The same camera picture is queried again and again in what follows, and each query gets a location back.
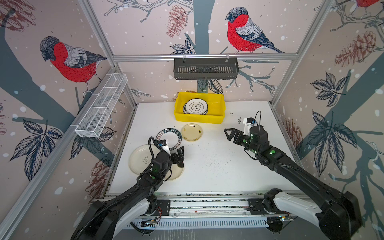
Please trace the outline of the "cream plate dark spot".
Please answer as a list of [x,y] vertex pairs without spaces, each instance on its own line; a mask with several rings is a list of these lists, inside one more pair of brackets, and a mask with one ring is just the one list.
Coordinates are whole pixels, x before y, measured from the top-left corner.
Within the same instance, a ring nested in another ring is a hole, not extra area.
[[167,172],[164,180],[175,180],[179,178],[184,171],[184,168],[180,168],[177,164],[173,164],[171,169]]

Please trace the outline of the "large green rim lettered plate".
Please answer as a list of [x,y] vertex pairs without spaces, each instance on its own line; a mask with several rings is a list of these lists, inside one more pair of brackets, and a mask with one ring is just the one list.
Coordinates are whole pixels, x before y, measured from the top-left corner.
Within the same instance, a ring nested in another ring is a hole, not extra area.
[[161,130],[155,137],[157,145],[160,146],[160,141],[166,140],[170,151],[176,150],[182,142],[182,134],[174,128],[166,128]]

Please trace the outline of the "cream plate with characters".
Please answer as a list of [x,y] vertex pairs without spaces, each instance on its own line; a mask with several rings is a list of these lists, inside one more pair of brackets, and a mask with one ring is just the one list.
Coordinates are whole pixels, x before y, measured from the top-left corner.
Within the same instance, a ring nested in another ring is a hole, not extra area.
[[184,140],[195,142],[203,136],[203,129],[198,124],[187,124],[183,126],[181,134]]

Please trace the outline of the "white plate flower emblem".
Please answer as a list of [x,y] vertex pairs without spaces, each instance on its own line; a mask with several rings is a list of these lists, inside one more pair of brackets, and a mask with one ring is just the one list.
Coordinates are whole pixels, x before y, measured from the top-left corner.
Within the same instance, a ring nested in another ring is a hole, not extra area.
[[202,99],[191,99],[183,107],[184,114],[206,115],[208,113],[208,104]]

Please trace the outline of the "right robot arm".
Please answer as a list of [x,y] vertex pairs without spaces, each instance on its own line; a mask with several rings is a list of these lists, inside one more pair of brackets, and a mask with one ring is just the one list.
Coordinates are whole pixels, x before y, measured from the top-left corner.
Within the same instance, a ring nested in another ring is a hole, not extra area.
[[311,199],[307,202],[273,188],[264,195],[266,212],[293,214],[319,227],[330,240],[350,240],[363,225],[355,195],[341,193],[300,168],[286,153],[270,145],[263,126],[250,127],[248,135],[234,128],[224,132],[229,141],[244,147],[246,153],[254,153],[253,160],[283,176]]

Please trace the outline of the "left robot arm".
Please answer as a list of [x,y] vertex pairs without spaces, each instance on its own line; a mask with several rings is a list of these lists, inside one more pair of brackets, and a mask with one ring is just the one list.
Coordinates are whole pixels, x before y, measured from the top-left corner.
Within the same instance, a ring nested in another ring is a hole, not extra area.
[[159,152],[151,164],[137,178],[137,183],[109,201],[95,201],[76,227],[72,240],[112,240],[121,230],[118,222],[132,221],[147,210],[138,204],[154,205],[154,193],[164,182],[173,164],[184,165],[184,147],[176,153]]

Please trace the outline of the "yellow plastic bin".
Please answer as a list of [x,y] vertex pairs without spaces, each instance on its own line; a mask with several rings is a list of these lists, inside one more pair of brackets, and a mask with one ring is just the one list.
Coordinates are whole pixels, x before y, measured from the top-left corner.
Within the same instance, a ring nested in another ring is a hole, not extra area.
[[[208,104],[206,115],[184,114],[183,107],[191,99],[202,99]],[[225,117],[224,96],[220,94],[206,93],[179,93],[175,103],[174,115],[179,122],[221,124]]]

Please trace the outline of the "plain cream plate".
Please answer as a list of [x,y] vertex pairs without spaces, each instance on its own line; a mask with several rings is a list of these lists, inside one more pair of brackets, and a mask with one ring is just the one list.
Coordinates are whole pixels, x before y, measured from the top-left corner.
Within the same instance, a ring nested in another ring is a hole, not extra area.
[[136,174],[141,174],[151,163],[152,155],[148,145],[135,149],[129,157],[129,168]]

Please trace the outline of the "black hanging basket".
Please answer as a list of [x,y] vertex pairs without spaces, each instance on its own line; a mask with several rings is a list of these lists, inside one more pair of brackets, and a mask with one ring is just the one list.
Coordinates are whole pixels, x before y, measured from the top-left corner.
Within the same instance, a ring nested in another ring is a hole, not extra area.
[[185,58],[174,60],[176,80],[231,80],[239,73],[237,58]]

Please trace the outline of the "aluminium cross bar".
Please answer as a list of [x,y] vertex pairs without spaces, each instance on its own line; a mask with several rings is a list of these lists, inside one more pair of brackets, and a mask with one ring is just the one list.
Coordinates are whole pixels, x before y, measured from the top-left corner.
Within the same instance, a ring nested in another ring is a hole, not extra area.
[[160,62],[173,61],[174,59],[212,59],[212,58],[237,58],[241,61],[260,60],[260,61],[293,61],[298,58],[296,53],[266,53],[266,54],[197,54],[197,55],[116,55],[113,60],[116,63],[123,62]]

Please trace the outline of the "base rail assembly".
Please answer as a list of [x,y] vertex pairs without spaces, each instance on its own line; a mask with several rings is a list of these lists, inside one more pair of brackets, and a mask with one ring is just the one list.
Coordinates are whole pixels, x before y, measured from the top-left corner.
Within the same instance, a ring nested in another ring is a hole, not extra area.
[[296,219],[283,211],[264,209],[261,194],[158,195],[141,200],[117,221],[115,233],[138,228],[143,232],[214,228],[282,230]]

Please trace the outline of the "aluminium frame post right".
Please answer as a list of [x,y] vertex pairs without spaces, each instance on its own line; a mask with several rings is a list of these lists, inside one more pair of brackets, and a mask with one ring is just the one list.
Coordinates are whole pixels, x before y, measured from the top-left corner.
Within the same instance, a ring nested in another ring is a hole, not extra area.
[[326,0],[322,1],[320,6],[318,7],[317,13],[311,22],[309,29],[300,45],[297,51],[297,57],[295,60],[292,61],[290,64],[288,70],[286,71],[284,77],[282,78],[282,81],[280,85],[277,88],[277,91],[275,92],[272,100],[271,100],[271,106],[274,108],[276,107],[277,103],[279,102],[279,99],[284,93],[284,90],[286,89],[289,81],[294,76],[296,70],[298,69],[301,61],[303,60],[305,54],[307,53],[309,47],[311,46],[313,40],[316,37],[316,34],[320,30],[322,24],[324,23],[325,19],[327,18],[327,15],[333,6],[335,1]]

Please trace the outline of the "aluminium frame post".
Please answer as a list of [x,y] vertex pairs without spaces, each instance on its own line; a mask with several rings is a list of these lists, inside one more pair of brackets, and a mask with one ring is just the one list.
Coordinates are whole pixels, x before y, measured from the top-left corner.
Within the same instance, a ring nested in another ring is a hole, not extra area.
[[[113,70],[117,73],[124,74],[122,68],[119,66],[119,64],[114,60],[114,54],[112,51],[112,48],[106,38],[106,34],[104,33],[97,16],[91,6],[91,2],[87,0],[78,0],[95,36],[96,39],[98,40],[105,56],[107,57],[107,60]],[[124,88],[125,96],[128,98],[130,101],[131,105],[133,106],[133,109],[135,110],[138,106],[138,102],[136,99],[136,96],[132,92],[132,88],[130,85],[130,80],[132,78],[129,77],[129,75],[126,73],[128,82]]]
[[282,81],[280,85],[277,88],[277,91],[275,92],[272,100],[271,100],[271,106],[274,108],[276,107],[277,103],[279,102],[279,99],[284,93],[284,90],[286,89],[289,81],[294,76],[296,70],[298,69],[301,61],[303,60],[305,54],[307,53],[309,47],[311,46],[313,40],[316,37],[316,34],[320,30],[322,24],[324,23],[325,19],[327,18],[327,15],[333,6],[335,1],[326,0],[322,1],[320,6],[318,7],[317,13],[311,22],[309,29],[300,45],[297,51],[297,57],[295,60],[292,61],[290,64],[288,70],[286,71],[284,77],[282,78]]

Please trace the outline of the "aluminium frame post left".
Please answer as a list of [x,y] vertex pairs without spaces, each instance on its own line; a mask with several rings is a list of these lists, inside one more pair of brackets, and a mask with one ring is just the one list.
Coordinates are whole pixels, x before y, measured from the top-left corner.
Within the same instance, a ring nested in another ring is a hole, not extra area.
[[[106,34],[104,33],[97,16],[91,6],[91,2],[87,0],[78,0],[95,36],[96,39],[98,40],[105,56],[107,57],[107,60],[113,70],[117,73],[124,74],[122,68],[119,66],[119,64],[114,60],[114,54],[112,51],[112,48],[106,38]],[[125,96],[128,98],[130,101],[131,105],[133,106],[133,109],[135,110],[138,106],[138,102],[136,99],[136,96],[132,92],[132,88],[130,85],[130,80],[132,78],[129,77],[129,75],[126,73],[128,82],[124,88]]]

